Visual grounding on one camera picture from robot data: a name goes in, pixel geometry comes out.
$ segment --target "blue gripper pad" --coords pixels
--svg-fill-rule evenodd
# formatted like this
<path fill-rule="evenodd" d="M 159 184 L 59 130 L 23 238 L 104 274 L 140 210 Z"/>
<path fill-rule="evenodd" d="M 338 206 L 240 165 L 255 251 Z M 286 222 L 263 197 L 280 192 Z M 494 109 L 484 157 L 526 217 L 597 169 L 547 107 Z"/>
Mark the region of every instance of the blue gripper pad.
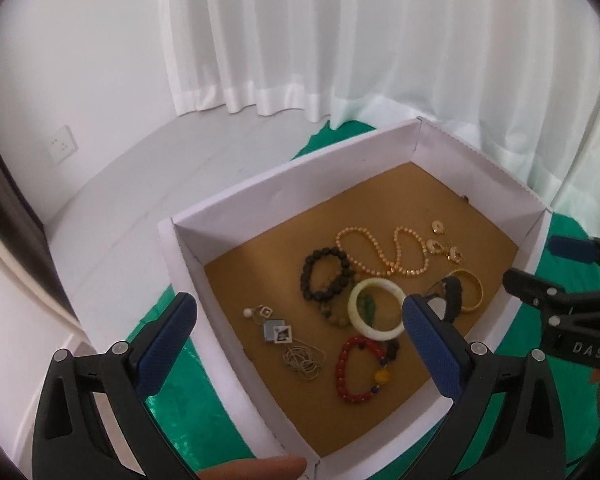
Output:
<path fill-rule="evenodd" d="M 592 264 L 600 256 L 600 250 L 593 240 L 552 236 L 546 247 L 553 256 L 583 264 Z"/>
<path fill-rule="evenodd" d="M 142 400 L 157 394 L 166 380 L 197 320 L 193 296 L 184 299 L 171 314 L 164 328 L 148 346 L 138 363 L 135 393 Z"/>
<path fill-rule="evenodd" d="M 402 303 L 402 322 L 440 395 L 458 402 L 463 389 L 460 364 L 410 296 Z"/>

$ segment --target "earring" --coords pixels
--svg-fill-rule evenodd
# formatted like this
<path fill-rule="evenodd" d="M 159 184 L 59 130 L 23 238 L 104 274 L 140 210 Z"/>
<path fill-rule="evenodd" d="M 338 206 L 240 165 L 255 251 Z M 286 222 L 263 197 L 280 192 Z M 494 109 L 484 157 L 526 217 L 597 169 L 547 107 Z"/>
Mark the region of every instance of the earring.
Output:
<path fill-rule="evenodd" d="M 446 232 L 445 225 L 440 220 L 434 220 L 431 224 L 431 229 L 436 235 L 444 235 L 446 238 L 447 246 L 443 246 L 439 241 L 427 240 L 427 250 L 431 254 L 443 254 L 446 253 L 446 259 L 450 262 L 459 265 L 462 262 L 464 256 L 462 256 L 462 252 L 458 248 L 458 246 L 451 245 L 451 239 Z"/>
<path fill-rule="evenodd" d="M 273 309 L 266 305 L 257 305 L 257 308 L 245 308 L 242 311 L 242 316 L 247 319 L 252 319 L 260 326 L 264 325 L 265 321 L 271 317 Z"/>
<path fill-rule="evenodd" d="M 457 246 L 453 246 L 449 249 L 449 253 L 446 257 L 450 262 L 460 264 L 462 262 L 462 253 Z"/>
<path fill-rule="evenodd" d="M 442 254 L 446 251 L 445 247 L 437 240 L 427 240 L 427 251 L 431 254 Z"/>

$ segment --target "red bead bracelet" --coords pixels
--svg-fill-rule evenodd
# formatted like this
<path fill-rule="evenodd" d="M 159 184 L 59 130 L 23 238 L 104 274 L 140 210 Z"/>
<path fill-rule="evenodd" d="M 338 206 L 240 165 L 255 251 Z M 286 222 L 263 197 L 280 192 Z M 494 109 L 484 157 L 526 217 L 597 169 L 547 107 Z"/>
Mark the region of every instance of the red bead bracelet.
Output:
<path fill-rule="evenodd" d="M 358 346 L 360 349 L 368 348 L 373 355 L 378 358 L 378 361 L 382 366 L 382 368 L 380 368 L 373 376 L 374 386 L 364 394 L 353 395 L 347 390 L 345 368 L 347 367 L 347 360 L 349 359 L 349 350 L 353 346 Z M 384 350 L 382 350 L 375 341 L 361 335 L 350 337 L 347 339 L 347 342 L 344 343 L 336 365 L 337 394 L 342 397 L 343 400 L 353 402 L 354 404 L 373 399 L 373 396 L 378 393 L 380 386 L 388 383 L 391 378 L 391 374 L 387 370 L 386 365 L 387 358 L 384 355 Z"/>

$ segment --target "green cloth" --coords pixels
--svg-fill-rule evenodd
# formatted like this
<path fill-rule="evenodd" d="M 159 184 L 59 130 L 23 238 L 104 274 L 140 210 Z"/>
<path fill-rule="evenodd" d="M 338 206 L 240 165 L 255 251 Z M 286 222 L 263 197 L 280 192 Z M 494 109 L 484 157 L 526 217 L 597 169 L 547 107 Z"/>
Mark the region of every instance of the green cloth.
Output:
<path fill-rule="evenodd" d="M 337 130 L 331 130 L 327 123 L 311 137 L 308 144 L 296 156 L 369 130 L 372 130 L 371 126 L 357 121 L 345 123 Z M 550 227 L 550 235 L 555 234 L 586 237 L 586 233 L 575 220 L 558 214 L 554 214 Z M 561 283 L 570 292 L 600 288 L 600 269 L 597 266 L 554 258 L 547 251 L 542 253 L 537 275 Z M 131 336 L 135 335 L 146 322 L 156 319 L 173 297 L 173 289 L 169 287 Z M 536 347 L 539 342 L 538 311 L 523 305 L 497 352 L 522 356 Z M 553 358 L 549 358 L 549 361 L 562 405 L 568 461 L 571 461 L 589 449 L 598 432 L 600 425 L 596 414 L 596 387 L 587 382 L 588 368 Z M 473 465 L 478 460 L 501 403 L 502 395 L 493 397 L 459 470 Z M 178 356 L 160 393 L 147 399 L 147 406 L 175 449 L 194 470 L 253 456 L 209 383 L 190 340 Z M 399 478 L 424 448 L 434 431 L 435 428 L 371 478 L 373 480 Z"/>

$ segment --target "white bangle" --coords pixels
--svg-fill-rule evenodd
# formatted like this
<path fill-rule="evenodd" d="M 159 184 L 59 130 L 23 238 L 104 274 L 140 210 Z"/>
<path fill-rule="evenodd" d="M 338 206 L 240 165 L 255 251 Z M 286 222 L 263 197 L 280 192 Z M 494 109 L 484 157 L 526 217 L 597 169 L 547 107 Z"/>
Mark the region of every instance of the white bangle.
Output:
<path fill-rule="evenodd" d="M 374 341 L 388 341 L 389 339 L 395 339 L 398 335 L 404 332 L 404 325 L 402 324 L 401 316 L 400 324 L 397 327 L 387 332 L 381 332 L 380 330 L 376 330 L 368 326 L 368 324 L 362 320 L 360 313 L 357 311 L 357 297 L 360 295 L 360 292 L 370 286 L 376 286 L 386 290 L 387 292 L 390 292 L 395 299 L 398 300 L 400 309 L 402 308 L 402 303 L 407 298 L 407 295 L 404 293 L 404 291 L 390 280 L 385 280 L 384 278 L 368 278 L 367 280 L 362 280 L 353 288 L 351 295 L 349 296 L 349 306 L 347 310 L 349 312 L 351 324 L 353 325 L 353 328 L 355 328 L 363 336 Z"/>

